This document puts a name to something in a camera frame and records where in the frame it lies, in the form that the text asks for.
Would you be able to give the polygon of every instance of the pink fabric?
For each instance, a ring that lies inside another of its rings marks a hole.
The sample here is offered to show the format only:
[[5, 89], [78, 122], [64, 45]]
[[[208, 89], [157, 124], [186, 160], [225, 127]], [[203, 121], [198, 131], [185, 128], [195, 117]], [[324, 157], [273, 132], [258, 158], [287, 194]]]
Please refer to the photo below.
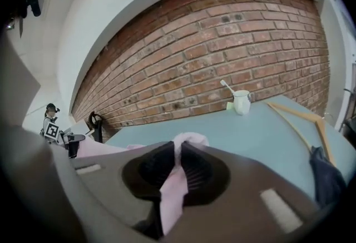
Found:
[[[167, 180], [162, 185], [161, 192], [161, 224], [164, 235], [172, 229], [183, 213], [184, 196], [188, 193], [187, 178], [181, 166], [181, 145], [184, 141], [209, 145], [204, 135], [194, 132], [185, 132], [177, 135], [174, 139], [175, 166]], [[129, 149], [144, 147], [144, 145], [128, 145], [126, 148], [109, 146], [94, 141], [86, 136], [79, 144], [77, 158], [124, 152]]]

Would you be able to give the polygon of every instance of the toothbrush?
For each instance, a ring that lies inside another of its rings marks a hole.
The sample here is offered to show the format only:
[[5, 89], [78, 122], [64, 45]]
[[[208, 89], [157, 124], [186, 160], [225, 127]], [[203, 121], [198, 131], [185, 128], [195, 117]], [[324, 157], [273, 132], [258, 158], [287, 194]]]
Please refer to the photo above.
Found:
[[230, 88], [230, 86], [228, 84], [226, 84], [226, 82], [224, 80], [220, 81], [220, 84], [222, 84], [223, 86], [226, 86], [227, 88], [229, 88], [229, 90], [231, 91], [231, 93], [235, 93], [235, 91], [233, 89]]

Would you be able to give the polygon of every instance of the ceiling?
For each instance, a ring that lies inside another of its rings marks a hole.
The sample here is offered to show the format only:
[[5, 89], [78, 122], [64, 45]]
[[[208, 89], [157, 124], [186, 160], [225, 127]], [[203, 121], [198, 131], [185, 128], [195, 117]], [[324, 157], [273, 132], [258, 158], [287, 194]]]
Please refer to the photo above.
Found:
[[21, 38], [18, 22], [15, 29], [7, 31], [17, 54], [39, 83], [56, 74], [58, 41], [72, 2], [44, 0], [39, 17], [33, 16], [31, 8], [28, 8]]

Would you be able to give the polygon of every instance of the pink cloth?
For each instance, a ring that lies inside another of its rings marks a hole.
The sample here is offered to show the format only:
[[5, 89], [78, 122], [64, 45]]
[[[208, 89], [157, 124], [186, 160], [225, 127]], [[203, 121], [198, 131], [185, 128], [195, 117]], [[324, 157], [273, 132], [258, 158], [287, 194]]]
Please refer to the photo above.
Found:
[[[194, 132], [185, 132], [177, 135], [174, 139], [175, 166], [167, 180], [162, 185], [160, 214], [164, 235], [172, 229], [183, 213], [184, 196], [188, 193], [187, 178], [181, 166], [181, 145], [184, 141], [209, 145], [204, 135]], [[129, 149], [144, 147], [144, 145], [128, 145], [126, 148], [114, 147], [94, 141], [86, 136], [79, 144], [77, 158], [124, 152]]]

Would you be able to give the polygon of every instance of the white mug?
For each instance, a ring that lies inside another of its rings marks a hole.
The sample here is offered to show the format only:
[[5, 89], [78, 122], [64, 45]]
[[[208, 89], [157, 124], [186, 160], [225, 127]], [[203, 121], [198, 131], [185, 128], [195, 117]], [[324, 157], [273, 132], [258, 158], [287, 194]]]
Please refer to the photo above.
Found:
[[234, 107], [239, 115], [245, 115], [249, 112], [251, 106], [250, 92], [240, 90], [234, 92]]

